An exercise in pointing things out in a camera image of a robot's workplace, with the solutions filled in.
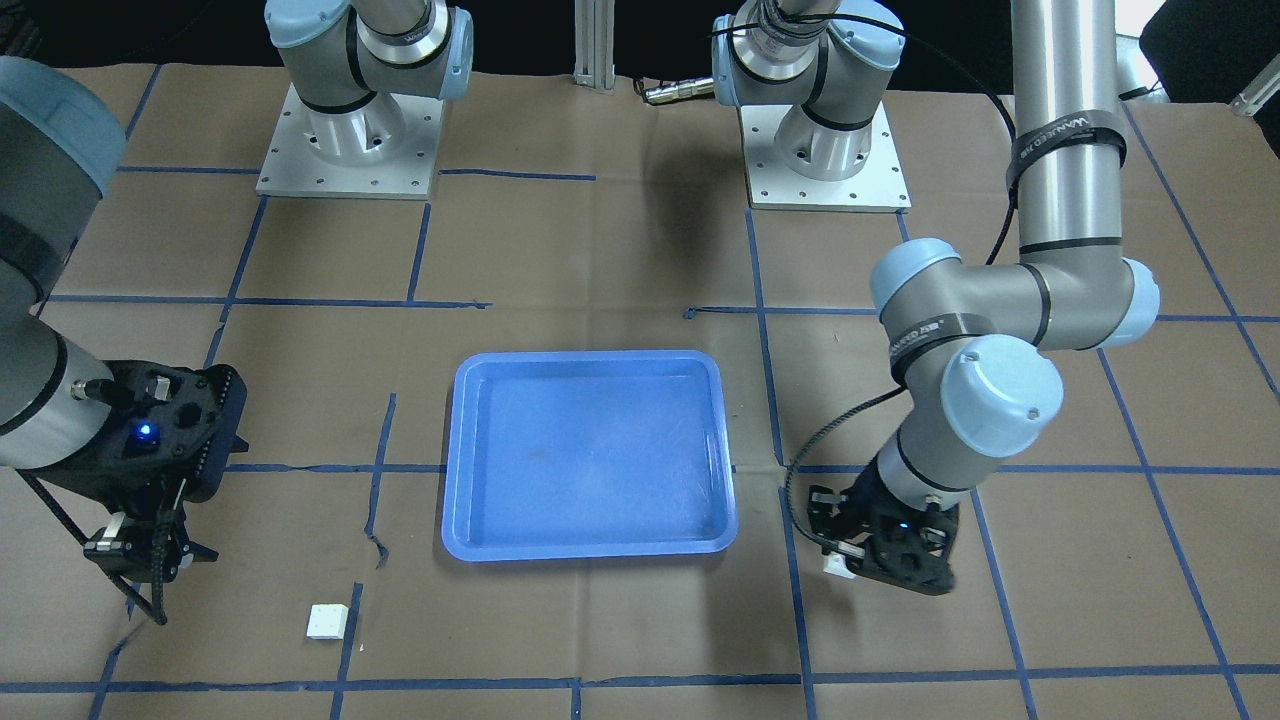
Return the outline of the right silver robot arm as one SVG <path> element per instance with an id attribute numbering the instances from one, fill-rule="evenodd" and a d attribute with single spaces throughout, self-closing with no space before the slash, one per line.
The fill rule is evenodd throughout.
<path id="1" fill-rule="evenodd" d="M 444 1 L 270 1 L 291 91 L 257 183 L 287 197 L 425 199 L 443 105 L 467 91 L 475 23 Z M 83 555 L 163 625 L 165 585 L 216 551 L 186 529 L 233 454 L 247 387 L 205 369 L 102 361 L 33 313 L 108 192 L 125 132 L 59 70 L 3 59 L 1 460 Z"/>

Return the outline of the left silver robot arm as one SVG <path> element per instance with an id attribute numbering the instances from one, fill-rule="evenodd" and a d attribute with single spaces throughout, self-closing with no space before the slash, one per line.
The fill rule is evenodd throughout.
<path id="1" fill-rule="evenodd" d="M 897 393 L 911 409 L 855 482 L 813 486 L 799 530 L 826 570 L 920 594 L 955 585 L 960 501 L 1030 447 L 1062 405 L 1053 350 L 1140 338 L 1158 314 L 1152 272 L 1123 252 L 1111 1 L 1014 1 L 1006 222 L 1018 261 L 969 265 L 909 240 L 870 273 Z M 840 183 L 873 154 L 873 118 L 906 42 L 876 1 L 746 1 L 712 31 L 716 99 L 783 106 L 773 154 Z"/>

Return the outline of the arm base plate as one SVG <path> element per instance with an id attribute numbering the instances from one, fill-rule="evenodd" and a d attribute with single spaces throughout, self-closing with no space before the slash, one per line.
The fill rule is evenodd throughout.
<path id="1" fill-rule="evenodd" d="M 881 104 L 868 126 L 818 126 L 803 109 L 739 109 L 749 205 L 760 210 L 905 213 L 910 191 Z"/>
<path id="2" fill-rule="evenodd" d="M 256 191 L 291 199 L 428 201 L 445 102 L 378 94 L 344 114 L 306 106 L 289 87 Z"/>

